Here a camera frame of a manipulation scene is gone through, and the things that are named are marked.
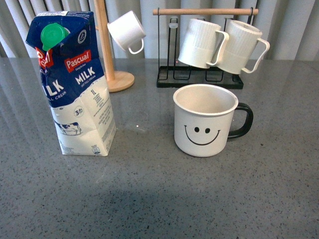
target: white ribbed mug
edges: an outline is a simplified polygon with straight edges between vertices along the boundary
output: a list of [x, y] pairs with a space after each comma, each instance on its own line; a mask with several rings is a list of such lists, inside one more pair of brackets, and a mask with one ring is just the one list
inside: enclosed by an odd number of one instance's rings
[[[146, 34], [133, 11], [129, 11], [112, 23], [108, 23], [108, 29], [114, 41], [123, 51], [128, 49], [132, 54], [137, 54], [143, 50], [143, 38]], [[138, 41], [142, 41], [142, 47], [138, 51], [133, 51], [131, 46]]]
[[[256, 27], [237, 20], [231, 20], [225, 31], [229, 34], [229, 40], [217, 67], [232, 74], [239, 74], [241, 70], [246, 73], [256, 71], [262, 57], [270, 48], [269, 42], [261, 39], [263, 33]], [[266, 48], [254, 68], [248, 70], [245, 66], [258, 42], [265, 44]]]
[[[198, 19], [191, 19], [188, 23], [185, 40], [179, 53], [178, 60], [190, 66], [208, 69], [221, 60], [223, 51], [228, 41], [228, 34], [220, 31], [221, 26]], [[217, 44], [217, 34], [223, 35], [223, 41], [214, 63], [212, 57]]]

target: smiley face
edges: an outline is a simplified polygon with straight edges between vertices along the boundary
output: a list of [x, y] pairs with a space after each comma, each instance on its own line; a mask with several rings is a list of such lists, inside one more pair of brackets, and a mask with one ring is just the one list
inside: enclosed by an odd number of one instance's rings
[[[187, 138], [189, 139], [189, 141], [191, 141], [193, 144], [200, 145], [200, 146], [204, 146], [204, 145], [208, 145], [208, 144], [210, 144], [210, 143], [213, 143], [213, 142], [217, 139], [217, 137], [218, 137], [218, 135], [219, 135], [219, 132], [220, 132], [220, 129], [219, 129], [219, 130], [217, 131], [217, 135], [216, 135], [214, 138], [212, 137], [212, 140], [209, 141], [209, 142], [207, 142], [207, 143], [196, 143], [196, 142], [194, 142], [193, 140], [191, 140], [190, 137], [188, 136], [187, 126], [184, 125], [184, 127], [185, 127], [186, 136], [187, 136]], [[199, 127], [195, 127], [193, 130], [194, 130], [196, 133], [203, 133], [202, 130], [200, 130]], [[205, 132], [205, 134], [208, 134], [208, 133], [211, 133], [211, 130], [210, 130], [210, 128], [206, 128], [204, 132]]]

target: pascual logo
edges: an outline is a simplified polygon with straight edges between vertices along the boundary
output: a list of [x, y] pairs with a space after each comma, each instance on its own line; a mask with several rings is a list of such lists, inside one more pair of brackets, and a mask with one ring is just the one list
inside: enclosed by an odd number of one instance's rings
[[38, 56], [39, 65], [42, 69], [45, 67], [53, 66], [53, 59], [52, 59], [52, 49], [48, 50], [46, 54], [44, 54], [39, 48], [36, 49], [36, 54]]
[[91, 61], [91, 51], [87, 50], [76, 57], [73, 57], [71, 59], [70, 58], [66, 59], [64, 61], [64, 64], [65, 64], [66, 69], [70, 73], [70, 72], [74, 71], [74, 69], [77, 66], [79, 66], [85, 62], [89, 62], [89, 61]]
[[86, 30], [82, 30], [78, 36], [78, 43], [81, 44], [83, 41], [85, 41], [86, 38]]

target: milk carton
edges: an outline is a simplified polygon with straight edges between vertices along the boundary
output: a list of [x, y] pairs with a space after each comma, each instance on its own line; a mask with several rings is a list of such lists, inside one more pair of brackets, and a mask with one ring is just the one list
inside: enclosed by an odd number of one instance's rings
[[[51, 29], [43, 36], [49, 24], [58, 25], [61, 32]], [[61, 40], [52, 44], [55, 37]], [[40, 13], [31, 23], [26, 42], [37, 51], [42, 87], [62, 153], [108, 155], [116, 127], [93, 13]]]

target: green bottle cap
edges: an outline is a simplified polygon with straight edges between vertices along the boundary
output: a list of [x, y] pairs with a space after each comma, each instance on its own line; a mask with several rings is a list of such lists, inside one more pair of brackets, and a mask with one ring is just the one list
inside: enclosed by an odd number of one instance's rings
[[42, 49], [48, 51], [62, 41], [69, 33], [58, 23], [47, 25], [41, 32]]

